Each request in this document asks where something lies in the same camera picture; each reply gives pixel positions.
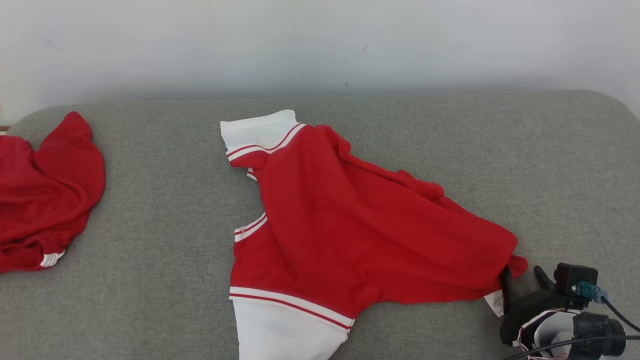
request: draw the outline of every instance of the red and white shirt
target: red and white shirt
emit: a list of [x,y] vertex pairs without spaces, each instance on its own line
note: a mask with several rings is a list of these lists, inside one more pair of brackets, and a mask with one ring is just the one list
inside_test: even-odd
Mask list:
[[328,126],[283,110],[221,132],[265,209],[235,231],[241,359],[328,359],[373,303],[478,299],[500,288],[506,265],[514,276],[527,268],[509,231],[435,183],[354,157]]

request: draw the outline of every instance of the red garment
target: red garment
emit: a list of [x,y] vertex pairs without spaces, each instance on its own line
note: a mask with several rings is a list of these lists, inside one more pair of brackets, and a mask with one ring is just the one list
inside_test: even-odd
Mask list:
[[233,167],[247,167],[266,214],[236,230],[233,300],[303,311],[348,331],[375,302],[478,299],[500,288],[517,239],[442,187],[362,161],[328,126],[291,110],[222,123]]
[[0,273],[49,267],[84,230],[104,190],[104,160],[76,112],[33,151],[0,136]]

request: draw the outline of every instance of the thin wire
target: thin wire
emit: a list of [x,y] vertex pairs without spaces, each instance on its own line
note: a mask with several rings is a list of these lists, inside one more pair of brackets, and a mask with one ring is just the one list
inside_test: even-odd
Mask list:
[[566,341],[560,341],[559,343],[553,343],[551,345],[547,345],[544,347],[538,347],[531,349],[526,352],[522,352],[520,354],[515,354],[513,356],[505,357],[503,360],[517,360],[521,357],[527,357],[529,355],[533,355],[537,352],[541,352],[544,350],[549,350],[550,348],[563,347],[565,345],[571,345],[575,343],[583,343],[591,340],[640,340],[640,335],[625,335],[625,336],[593,336],[591,338],[580,338],[580,339],[571,339]]
[[636,324],[630,322],[627,318],[625,318],[615,307],[613,307],[613,305],[611,305],[611,303],[606,297],[600,297],[600,298],[602,299],[602,301],[604,301],[605,304],[607,304],[607,306],[609,306],[609,309],[611,309],[611,311],[613,311],[613,313],[620,318],[620,320],[624,321],[625,324],[631,326],[633,330],[640,332],[640,327],[638,327]]

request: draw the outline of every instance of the clothing tag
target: clothing tag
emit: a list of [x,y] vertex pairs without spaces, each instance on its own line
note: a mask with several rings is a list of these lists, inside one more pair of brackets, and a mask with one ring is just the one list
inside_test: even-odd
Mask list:
[[485,296],[484,299],[489,303],[489,307],[493,310],[495,316],[504,315],[504,296],[502,296],[502,290],[494,291]]

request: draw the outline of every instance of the red stripe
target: red stripe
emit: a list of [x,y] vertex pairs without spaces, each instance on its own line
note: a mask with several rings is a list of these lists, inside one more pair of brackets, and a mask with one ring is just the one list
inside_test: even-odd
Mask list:
[[251,225],[250,227],[244,228],[244,229],[242,229],[240,231],[236,231],[234,234],[235,235],[239,235],[239,234],[242,234],[245,231],[249,231],[249,230],[253,229],[254,227],[256,227],[256,226],[258,226],[260,224],[260,222],[262,221],[262,219],[265,216],[267,216],[267,213],[262,214],[262,216],[258,219],[258,222],[256,222],[255,224]]
[[247,145],[247,146],[241,147],[240,149],[236,149],[236,150],[234,150],[234,151],[232,151],[232,152],[228,153],[228,154],[227,154],[227,157],[229,157],[229,156],[231,156],[231,155],[233,155],[233,154],[237,153],[237,152],[238,152],[238,151],[240,151],[240,150],[245,150],[245,149],[248,149],[248,148],[250,148],[250,147],[262,147],[265,151],[275,150],[278,146],[280,146],[280,145],[282,145],[282,143],[284,143],[284,141],[287,139],[287,137],[289,136],[289,134],[291,134],[291,131],[293,131],[293,129],[295,129],[296,127],[298,127],[298,126],[300,126],[300,125],[304,125],[304,124],[302,124],[301,122],[297,123],[297,124],[296,124],[294,127],[292,127],[292,128],[291,128],[291,130],[289,130],[289,132],[288,132],[288,133],[287,133],[287,134],[282,138],[282,140],[280,141],[280,143],[278,143],[278,145],[276,145],[276,146],[274,146],[274,147],[272,147],[272,148],[270,148],[270,149],[267,149],[267,148],[262,147],[262,146],[260,146],[260,145]]
[[258,299],[258,300],[267,300],[267,301],[278,302],[280,304],[283,304],[283,305],[286,305],[286,306],[291,306],[291,307],[294,307],[294,308],[296,308],[298,310],[302,310],[302,311],[304,311],[306,313],[309,313],[311,315],[317,316],[317,317],[319,317],[321,319],[324,319],[324,320],[326,320],[328,322],[332,322],[335,325],[338,325],[339,327],[345,328],[347,330],[349,330],[351,328],[350,326],[347,326],[347,325],[344,325],[343,323],[337,322],[332,318],[326,317],[325,315],[320,315],[320,314],[315,313],[315,312],[313,312],[311,310],[307,310],[304,307],[300,307],[300,306],[297,306],[297,305],[294,305],[294,304],[290,304],[290,303],[288,303],[286,301],[282,301],[282,300],[278,300],[278,299],[271,299],[271,298],[268,298],[268,297],[260,297],[260,296],[253,296],[253,295],[244,295],[244,294],[234,294],[234,293],[229,294],[229,296],[246,297],[246,298],[249,298],[249,299]]

